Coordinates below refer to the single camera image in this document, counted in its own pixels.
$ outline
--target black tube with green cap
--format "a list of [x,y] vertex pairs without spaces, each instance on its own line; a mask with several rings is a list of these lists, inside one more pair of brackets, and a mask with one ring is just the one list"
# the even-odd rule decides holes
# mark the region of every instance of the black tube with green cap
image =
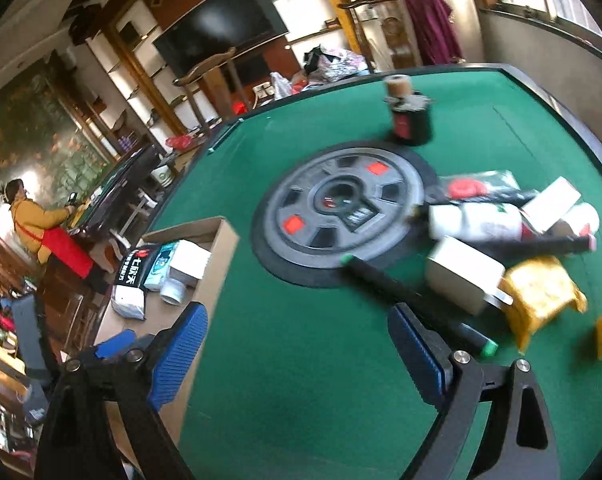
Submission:
[[341,263],[344,269],[390,302],[407,303],[423,325],[439,332],[448,342],[459,344],[475,357],[485,358],[496,353],[498,344],[478,330],[459,320],[435,316],[431,304],[438,296],[434,292],[431,297],[425,297],[352,254],[343,256]]

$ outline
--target metal screw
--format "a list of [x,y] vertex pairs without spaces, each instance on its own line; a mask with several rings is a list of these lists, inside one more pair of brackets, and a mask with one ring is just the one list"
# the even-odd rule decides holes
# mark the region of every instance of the metal screw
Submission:
[[75,372],[76,370],[78,370],[79,368],[81,368],[81,361],[79,361],[78,359],[70,359],[68,362],[66,362],[65,364],[65,369],[68,372]]
[[470,355],[465,350],[457,350],[452,354],[452,357],[457,363],[462,365],[468,364],[470,362]]
[[129,362],[131,362],[131,363],[137,363],[141,359],[143,359],[143,351],[139,350],[138,348],[132,348],[126,354],[126,360],[129,361]]
[[532,367],[530,366],[530,363],[528,363],[525,359],[517,359],[516,368],[518,368],[522,372],[529,372],[530,368]]

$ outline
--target blue gripper pad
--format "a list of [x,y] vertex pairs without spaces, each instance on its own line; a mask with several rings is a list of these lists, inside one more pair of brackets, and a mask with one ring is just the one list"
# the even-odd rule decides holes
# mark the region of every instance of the blue gripper pad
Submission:
[[199,304],[178,330],[152,371],[148,402],[158,412],[172,402],[207,333],[207,310]]
[[[414,320],[419,325],[418,329],[425,331],[423,325],[417,319]],[[396,306],[388,314],[387,330],[421,399],[424,403],[440,410],[445,401],[447,386],[451,381],[451,364],[447,362],[450,365],[449,370],[444,369],[447,368],[445,364],[438,362],[430,353],[413,322],[408,320]]]
[[135,339],[134,330],[127,328],[98,345],[94,355],[99,359],[106,359],[116,354],[120,349],[130,346]]

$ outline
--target red square button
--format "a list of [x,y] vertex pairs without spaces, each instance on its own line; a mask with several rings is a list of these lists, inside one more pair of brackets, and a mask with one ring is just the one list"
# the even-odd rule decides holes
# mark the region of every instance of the red square button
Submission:
[[283,222],[283,229],[286,230],[287,234],[293,235],[300,229],[305,227],[305,222],[299,215],[290,216],[285,222]]
[[387,171],[387,166],[382,162],[373,162],[367,167],[367,171],[375,175],[383,174]]

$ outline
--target floral wall mural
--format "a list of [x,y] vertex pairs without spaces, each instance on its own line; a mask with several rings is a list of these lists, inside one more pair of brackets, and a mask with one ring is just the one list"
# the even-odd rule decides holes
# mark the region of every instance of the floral wall mural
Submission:
[[[0,194],[22,178],[30,198],[62,206],[73,191],[88,195],[108,169],[50,88],[42,60],[0,90]],[[0,235],[14,245],[11,231],[0,196]]]

